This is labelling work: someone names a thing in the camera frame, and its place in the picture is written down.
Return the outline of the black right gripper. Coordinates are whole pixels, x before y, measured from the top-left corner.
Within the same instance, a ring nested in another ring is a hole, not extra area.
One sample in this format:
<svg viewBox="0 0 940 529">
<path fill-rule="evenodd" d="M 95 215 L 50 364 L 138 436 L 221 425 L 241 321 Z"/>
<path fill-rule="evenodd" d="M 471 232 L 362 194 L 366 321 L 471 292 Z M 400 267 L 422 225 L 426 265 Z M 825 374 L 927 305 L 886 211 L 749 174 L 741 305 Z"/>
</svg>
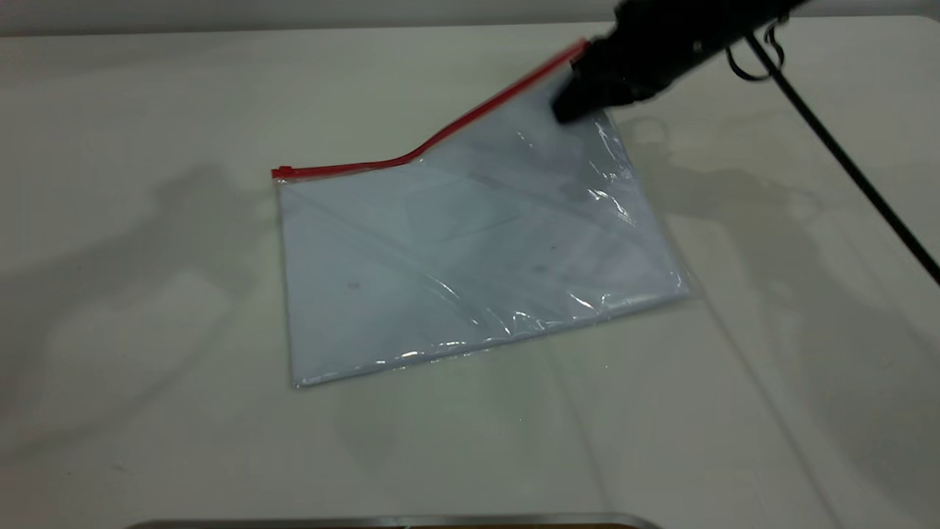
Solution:
<svg viewBox="0 0 940 529">
<path fill-rule="evenodd" d="M 571 65 L 555 120 L 651 99 L 752 31 L 754 14 L 756 1 L 624 1 L 611 33 Z"/>
</svg>

